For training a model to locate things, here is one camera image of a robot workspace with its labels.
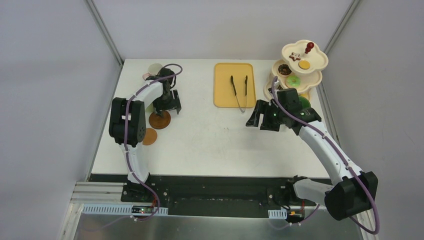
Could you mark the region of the floral mug with green inside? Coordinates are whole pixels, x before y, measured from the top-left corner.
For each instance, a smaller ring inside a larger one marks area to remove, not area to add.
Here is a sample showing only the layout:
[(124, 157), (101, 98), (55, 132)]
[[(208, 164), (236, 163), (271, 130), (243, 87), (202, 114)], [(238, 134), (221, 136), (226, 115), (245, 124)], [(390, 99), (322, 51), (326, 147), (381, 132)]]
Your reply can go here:
[(306, 109), (306, 108), (311, 107), (311, 103), (306, 97), (299, 95), (298, 98), (299, 98), (299, 102), (301, 103), (302, 109)]

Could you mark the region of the dark brown wooden coaster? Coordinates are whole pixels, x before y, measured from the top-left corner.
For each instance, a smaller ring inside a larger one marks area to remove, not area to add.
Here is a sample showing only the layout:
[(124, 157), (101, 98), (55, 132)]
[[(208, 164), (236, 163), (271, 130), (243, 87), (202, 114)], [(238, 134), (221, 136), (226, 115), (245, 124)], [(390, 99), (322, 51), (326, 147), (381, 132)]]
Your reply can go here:
[(168, 111), (163, 111), (162, 115), (152, 112), (148, 118), (148, 122), (153, 129), (161, 130), (171, 123), (171, 115)]

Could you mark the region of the green frosted donut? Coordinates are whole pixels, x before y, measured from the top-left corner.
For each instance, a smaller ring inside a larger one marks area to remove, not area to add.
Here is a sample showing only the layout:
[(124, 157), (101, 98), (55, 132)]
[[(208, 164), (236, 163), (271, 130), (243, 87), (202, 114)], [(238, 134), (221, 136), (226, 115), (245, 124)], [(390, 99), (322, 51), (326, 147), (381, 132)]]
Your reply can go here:
[(301, 85), (301, 79), (296, 75), (290, 75), (286, 78), (285, 84), (289, 88), (297, 88)]

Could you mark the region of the pink mug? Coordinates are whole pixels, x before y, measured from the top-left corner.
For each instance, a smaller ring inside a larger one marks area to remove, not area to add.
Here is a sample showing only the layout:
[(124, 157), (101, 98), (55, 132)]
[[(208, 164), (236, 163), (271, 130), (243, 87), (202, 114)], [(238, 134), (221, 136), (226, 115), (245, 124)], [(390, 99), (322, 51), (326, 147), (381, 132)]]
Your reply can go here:
[(143, 80), (146, 80), (150, 76), (156, 76), (162, 68), (163, 65), (160, 63), (151, 64), (148, 67), (147, 72), (142, 75)]

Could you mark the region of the orange round coaster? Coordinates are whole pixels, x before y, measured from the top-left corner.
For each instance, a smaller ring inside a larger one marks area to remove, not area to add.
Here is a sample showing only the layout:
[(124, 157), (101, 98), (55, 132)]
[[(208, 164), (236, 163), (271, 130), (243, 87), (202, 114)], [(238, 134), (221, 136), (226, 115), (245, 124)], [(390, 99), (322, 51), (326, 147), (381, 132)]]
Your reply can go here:
[(145, 132), (144, 139), (142, 141), (142, 144), (144, 146), (149, 146), (155, 143), (155, 141), (158, 138), (158, 134), (154, 128), (147, 128)]

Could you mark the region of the metal tongs with black tips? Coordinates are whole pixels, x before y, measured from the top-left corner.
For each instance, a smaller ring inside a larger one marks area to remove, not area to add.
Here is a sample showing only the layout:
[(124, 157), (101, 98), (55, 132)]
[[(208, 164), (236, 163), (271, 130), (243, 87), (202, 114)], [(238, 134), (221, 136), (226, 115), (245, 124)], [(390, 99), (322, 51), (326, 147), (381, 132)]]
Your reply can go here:
[(238, 109), (240, 110), (240, 112), (242, 114), (244, 114), (246, 112), (246, 110), (247, 110), (248, 76), (246, 75), (245, 76), (245, 80), (244, 80), (244, 86), (245, 86), (245, 88), (244, 88), (244, 90), (245, 90), (244, 91), (244, 96), (246, 97), (246, 99), (245, 99), (245, 106), (244, 107), (242, 107), (241, 104), (240, 104), (240, 101), (239, 101), (239, 98), (238, 98), (238, 95), (237, 95), (237, 89), (236, 89), (236, 85), (235, 85), (235, 82), (234, 82), (234, 76), (233, 75), (230, 76), (230, 83), (232, 85), (232, 89), (233, 89), (233, 92), (234, 92), (234, 96), (235, 96), (235, 99), (236, 99), (236, 103), (237, 103)]

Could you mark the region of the chocolate sprinkled donut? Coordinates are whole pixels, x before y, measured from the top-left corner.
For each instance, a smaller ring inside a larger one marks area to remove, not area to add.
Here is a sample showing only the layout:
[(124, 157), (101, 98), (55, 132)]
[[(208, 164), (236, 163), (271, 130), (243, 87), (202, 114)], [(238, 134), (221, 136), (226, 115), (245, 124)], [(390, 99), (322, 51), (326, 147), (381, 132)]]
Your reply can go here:
[(282, 76), (289, 76), (292, 73), (292, 70), (287, 64), (281, 64), (278, 66), (277, 71)]

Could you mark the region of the round yellow biscuit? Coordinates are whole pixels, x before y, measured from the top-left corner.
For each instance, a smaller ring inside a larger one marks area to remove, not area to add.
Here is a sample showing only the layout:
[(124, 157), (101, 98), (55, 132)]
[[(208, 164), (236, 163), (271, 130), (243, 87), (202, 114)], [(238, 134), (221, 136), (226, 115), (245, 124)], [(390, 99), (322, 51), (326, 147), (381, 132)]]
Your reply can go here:
[(298, 62), (298, 66), (302, 69), (302, 70), (308, 70), (311, 67), (311, 64), (309, 61), (307, 60), (300, 60)]

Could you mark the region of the star-shaped chocolate cookie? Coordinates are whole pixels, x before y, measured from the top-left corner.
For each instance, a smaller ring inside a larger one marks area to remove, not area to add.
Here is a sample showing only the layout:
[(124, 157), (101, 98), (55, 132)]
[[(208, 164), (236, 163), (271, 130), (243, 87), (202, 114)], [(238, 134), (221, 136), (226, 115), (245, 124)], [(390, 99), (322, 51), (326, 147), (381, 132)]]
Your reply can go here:
[(292, 53), (290, 54), (289, 58), (290, 58), (293, 62), (296, 62), (296, 61), (300, 61), (300, 60), (301, 60), (301, 55), (300, 55), (299, 53), (292, 52)]

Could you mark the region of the light green mug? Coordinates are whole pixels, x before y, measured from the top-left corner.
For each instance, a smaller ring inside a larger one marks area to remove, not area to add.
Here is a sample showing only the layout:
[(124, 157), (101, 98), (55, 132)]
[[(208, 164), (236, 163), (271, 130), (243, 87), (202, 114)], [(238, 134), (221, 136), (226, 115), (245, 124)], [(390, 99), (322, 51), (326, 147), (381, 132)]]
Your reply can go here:
[(155, 111), (154, 105), (153, 103), (149, 104), (146, 108), (145, 108), (145, 112), (146, 113), (153, 113)]

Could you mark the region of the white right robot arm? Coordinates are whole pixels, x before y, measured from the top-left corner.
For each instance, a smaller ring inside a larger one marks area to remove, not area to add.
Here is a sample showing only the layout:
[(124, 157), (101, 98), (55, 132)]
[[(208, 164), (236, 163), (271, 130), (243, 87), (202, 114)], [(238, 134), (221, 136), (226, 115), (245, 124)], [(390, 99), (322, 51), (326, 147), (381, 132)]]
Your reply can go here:
[(269, 101), (257, 100), (245, 125), (274, 132), (286, 126), (309, 146), (326, 170), (330, 184), (304, 176), (290, 179), (283, 192), (288, 204), (315, 202), (338, 221), (376, 209), (377, 176), (363, 171), (343, 152), (316, 110), (302, 106), (296, 89), (278, 90)]

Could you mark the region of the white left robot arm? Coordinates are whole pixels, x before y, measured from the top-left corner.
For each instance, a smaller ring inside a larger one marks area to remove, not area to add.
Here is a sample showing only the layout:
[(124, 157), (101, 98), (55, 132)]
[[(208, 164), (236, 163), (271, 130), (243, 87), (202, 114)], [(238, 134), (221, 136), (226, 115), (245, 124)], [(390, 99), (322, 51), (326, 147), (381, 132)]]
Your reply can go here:
[(145, 182), (150, 175), (148, 160), (142, 154), (142, 142), (147, 134), (146, 109), (153, 106), (153, 113), (161, 118), (170, 111), (182, 109), (179, 93), (175, 88), (177, 72), (166, 64), (157, 74), (148, 76), (138, 90), (128, 97), (115, 97), (111, 103), (108, 133), (119, 145), (127, 167), (128, 181), (138, 184), (133, 195), (140, 202), (152, 198), (153, 189)]

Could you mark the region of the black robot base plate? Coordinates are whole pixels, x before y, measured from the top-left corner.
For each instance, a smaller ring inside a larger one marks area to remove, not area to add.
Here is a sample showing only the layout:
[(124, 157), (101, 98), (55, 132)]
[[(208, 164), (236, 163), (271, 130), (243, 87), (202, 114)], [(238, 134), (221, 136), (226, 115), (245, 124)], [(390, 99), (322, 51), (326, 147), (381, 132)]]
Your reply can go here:
[(173, 216), (266, 218), (280, 207), (314, 207), (286, 185), (288, 177), (221, 177), (150, 175), (146, 186), (126, 181), (122, 202), (151, 203), (157, 194)]

